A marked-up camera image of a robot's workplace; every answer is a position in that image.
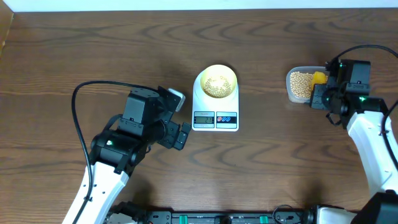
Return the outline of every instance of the bowl of beans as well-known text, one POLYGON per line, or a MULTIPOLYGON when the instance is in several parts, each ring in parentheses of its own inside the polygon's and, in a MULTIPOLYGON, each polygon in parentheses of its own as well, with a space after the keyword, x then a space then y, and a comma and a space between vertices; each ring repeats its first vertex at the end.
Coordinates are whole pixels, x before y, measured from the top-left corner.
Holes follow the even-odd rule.
POLYGON ((323 72, 326 77, 329 76, 329 72, 326 71, 325 67, 306 66, 291 69, 286 76, 286 89, 291 102, 310 102, 311 83, 315 72, 323 72))

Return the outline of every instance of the brown wood surface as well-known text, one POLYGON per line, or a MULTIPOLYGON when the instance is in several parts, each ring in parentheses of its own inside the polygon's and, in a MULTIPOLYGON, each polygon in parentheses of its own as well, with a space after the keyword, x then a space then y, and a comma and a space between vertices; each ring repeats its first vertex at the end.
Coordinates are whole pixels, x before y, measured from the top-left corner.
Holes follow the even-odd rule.
MULTIPOLYGON (((68 211, 85 167, 70 111, 77 84, 172 87, 187 96, 174 120, 190 122, 193 81, 220 62, 238 71, 240 130, 192 131, 180 152, 155 146, 117 203, 360 209, 369 193, 355 145, 325 111, 291 103, 285 77, 353 45, 398 50, 397 41, 396 9, 19 13, 0 61, 0 223, 60 223, 68 211)), ((372 61, 372 94, 391 105, 397 60, 373 49, 345 57, 372 61)), ((123 111, 128 91, 81 90, 77 113, 88 144, 123 111)))

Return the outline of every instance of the orange object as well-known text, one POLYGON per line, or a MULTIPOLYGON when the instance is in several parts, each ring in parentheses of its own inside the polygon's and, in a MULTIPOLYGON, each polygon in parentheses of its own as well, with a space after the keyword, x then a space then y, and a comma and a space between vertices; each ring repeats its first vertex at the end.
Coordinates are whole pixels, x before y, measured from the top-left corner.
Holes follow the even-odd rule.
POLYGON ((315 72, 311 82, 311 91, 315 84, 325 84, 327 81, 328 77, 323 72, 315 72))

